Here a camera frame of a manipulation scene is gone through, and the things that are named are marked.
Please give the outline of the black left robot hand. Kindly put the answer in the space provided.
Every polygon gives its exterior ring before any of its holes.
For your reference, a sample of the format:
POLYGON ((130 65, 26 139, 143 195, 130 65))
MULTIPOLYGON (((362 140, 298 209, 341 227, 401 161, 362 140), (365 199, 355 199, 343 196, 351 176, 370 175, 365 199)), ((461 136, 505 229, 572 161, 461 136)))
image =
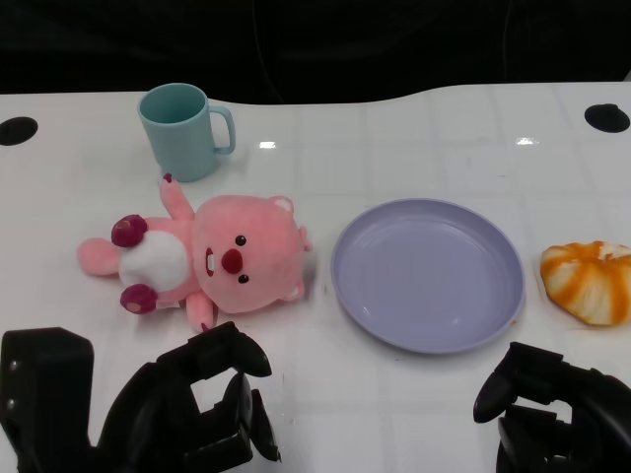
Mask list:
POLYGON ((145 364, 114 400, 97 445, 101 472, 225 472, 256 453, 281 459, 259 390, 272 373, 262 348, 226 322, 145 364), (192 386, 234 370, 223 397, 200 410, 192 386))

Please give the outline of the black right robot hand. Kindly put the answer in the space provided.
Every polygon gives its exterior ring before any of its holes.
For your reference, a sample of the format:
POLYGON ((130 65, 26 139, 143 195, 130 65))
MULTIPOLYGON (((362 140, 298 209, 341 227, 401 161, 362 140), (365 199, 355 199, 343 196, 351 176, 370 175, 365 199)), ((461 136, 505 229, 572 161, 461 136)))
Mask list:
POLYGON ((563 356, 513 342, 473 419, 498 421, 498 472, 628 472, 630 388, 563 356))

